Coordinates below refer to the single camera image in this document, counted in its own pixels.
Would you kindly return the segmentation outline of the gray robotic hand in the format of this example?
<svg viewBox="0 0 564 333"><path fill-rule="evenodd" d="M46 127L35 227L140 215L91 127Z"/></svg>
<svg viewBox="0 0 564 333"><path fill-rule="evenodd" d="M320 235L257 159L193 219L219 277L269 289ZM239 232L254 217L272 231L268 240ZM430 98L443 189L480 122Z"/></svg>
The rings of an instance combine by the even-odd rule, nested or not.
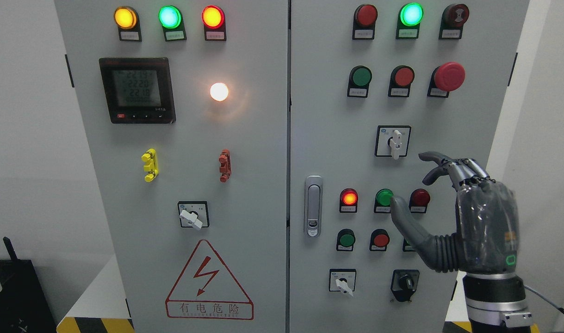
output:
<svg viewBox="0 0 564 333"><path fill-rule="evenodd" d="M520 230L516 199L510 189L492 179L473 159L456 160L435 151L420 153L419 158L437 164L424 177L424 184L448 175L457 192L457 231L444 236L432 235L418 224L403 198L391 199L392 221L422 261L437 272L513 273Z"/></svg>

